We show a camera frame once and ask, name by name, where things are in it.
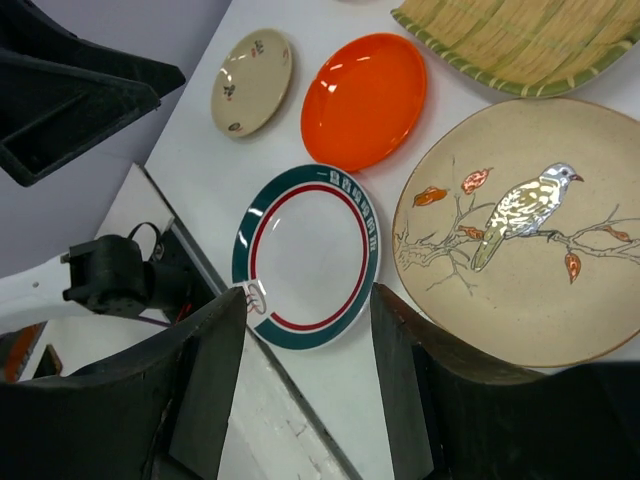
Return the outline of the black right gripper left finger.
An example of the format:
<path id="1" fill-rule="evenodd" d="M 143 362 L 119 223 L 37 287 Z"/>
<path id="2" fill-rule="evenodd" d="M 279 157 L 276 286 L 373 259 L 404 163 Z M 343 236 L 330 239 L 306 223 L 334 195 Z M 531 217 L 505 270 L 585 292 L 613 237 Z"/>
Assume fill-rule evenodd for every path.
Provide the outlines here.
<path id="1" fill-rule="evenodd" d="M 214 479 L 246 329 L 232 288 L 68 376 L 1 387 L 5 479 Z"/>

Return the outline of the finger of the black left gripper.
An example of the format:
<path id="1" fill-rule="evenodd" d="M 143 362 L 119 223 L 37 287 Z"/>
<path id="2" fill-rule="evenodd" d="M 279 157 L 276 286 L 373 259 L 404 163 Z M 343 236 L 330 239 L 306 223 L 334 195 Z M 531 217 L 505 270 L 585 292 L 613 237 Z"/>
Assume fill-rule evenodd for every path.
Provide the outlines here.
<path id="1" fill-rule="evenodd" d="M 1 168 L 29 187 L 186 82 L 171 64 L 81 39 L 32 1 L 1 4 Z"/>

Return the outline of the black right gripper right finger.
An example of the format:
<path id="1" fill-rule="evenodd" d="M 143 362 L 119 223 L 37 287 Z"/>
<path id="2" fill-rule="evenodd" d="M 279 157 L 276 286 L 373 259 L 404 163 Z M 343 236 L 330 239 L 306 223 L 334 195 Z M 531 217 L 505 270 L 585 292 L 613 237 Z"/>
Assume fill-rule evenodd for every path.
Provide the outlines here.
<path id="1" fill-rule="evenodd" d="M 467 344 L 385 285 L 370 306 L 396 478 L 638 477 L 637 362 L 546 375 Z"/>

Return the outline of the small beige plate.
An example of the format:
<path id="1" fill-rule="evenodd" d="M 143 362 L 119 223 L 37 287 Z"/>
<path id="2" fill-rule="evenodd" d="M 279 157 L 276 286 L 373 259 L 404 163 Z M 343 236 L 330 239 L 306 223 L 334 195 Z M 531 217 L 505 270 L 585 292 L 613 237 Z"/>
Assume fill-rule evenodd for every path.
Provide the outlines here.
<path id="1" fill-rule="evenodd" d="M 222 62 L 211 93 L 215 126 L 230 138 L 248 136 L 277 112 L 293 76 L 293 54 L 278 30 L 242 38 Z"/>

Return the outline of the beige bird plate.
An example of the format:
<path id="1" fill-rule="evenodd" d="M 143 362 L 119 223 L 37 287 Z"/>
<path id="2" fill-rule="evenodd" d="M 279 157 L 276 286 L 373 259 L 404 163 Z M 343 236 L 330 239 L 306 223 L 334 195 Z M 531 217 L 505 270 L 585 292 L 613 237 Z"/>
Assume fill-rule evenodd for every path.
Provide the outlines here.
<path id="1" fill-rule="evenodd" d="M 393 221 L 409 297 L 524 367 L 639 334 L 639 122 L 585 101 L 510 100 L 465 119 L 410 175 Z"/>

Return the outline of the green rimmed white plate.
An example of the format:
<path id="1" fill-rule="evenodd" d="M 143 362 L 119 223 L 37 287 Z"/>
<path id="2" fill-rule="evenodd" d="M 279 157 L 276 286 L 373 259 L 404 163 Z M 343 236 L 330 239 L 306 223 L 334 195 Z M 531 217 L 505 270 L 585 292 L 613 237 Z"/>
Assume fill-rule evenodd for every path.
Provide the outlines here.
<path id="1" fill-rule="evenodd" d="M 323 164 L 269 181 L 236 233 L 232 282 L 263 341 L 312 350 L 337 340 L 364 312 L 377 279 L 379 222 L 366 191 Z"/>

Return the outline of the orange plate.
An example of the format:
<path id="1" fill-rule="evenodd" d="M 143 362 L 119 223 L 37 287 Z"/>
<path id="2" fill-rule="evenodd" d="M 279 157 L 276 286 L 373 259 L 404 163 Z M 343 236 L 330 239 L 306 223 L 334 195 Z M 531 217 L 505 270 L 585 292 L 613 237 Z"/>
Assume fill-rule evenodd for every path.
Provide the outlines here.
<path id="1" fill-rule="evenodd" d="M 355 172 L 398 149 L 416 126 L 427 93 L 424 59 L 407 39 L 381 32 L 336 51 L 311 82 L 301 137 L 318 163 Z"/>

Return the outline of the woven bamboo tray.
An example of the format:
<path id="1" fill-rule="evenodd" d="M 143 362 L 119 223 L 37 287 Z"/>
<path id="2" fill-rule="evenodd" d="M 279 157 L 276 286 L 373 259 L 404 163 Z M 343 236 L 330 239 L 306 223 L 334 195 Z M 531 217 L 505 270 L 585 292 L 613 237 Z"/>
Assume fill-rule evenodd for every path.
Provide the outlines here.
<path id="1" fill-rule="evenodd" d="M 573 91 L 639 41 L 635 0 L 404 1 L 391 15 L 463 75 L 521 98 Z"/>

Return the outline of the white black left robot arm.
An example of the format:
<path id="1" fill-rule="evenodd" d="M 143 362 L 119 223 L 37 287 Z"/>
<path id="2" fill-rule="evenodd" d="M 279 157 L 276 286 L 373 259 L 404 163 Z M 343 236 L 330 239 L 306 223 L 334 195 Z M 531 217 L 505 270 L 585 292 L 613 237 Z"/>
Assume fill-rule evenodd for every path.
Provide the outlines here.
<path id="1" fill-rule="evenodd" d="M 29 187 L 156 109 L 174 65 L 91 43 L 31 1 L 1 5 L 1 167 Z M 132 236 L 72 246 L 1 281 L 1 331 L 89 314 L 137 318 L 186 299 L 188 274 L 143 258 Z"/>

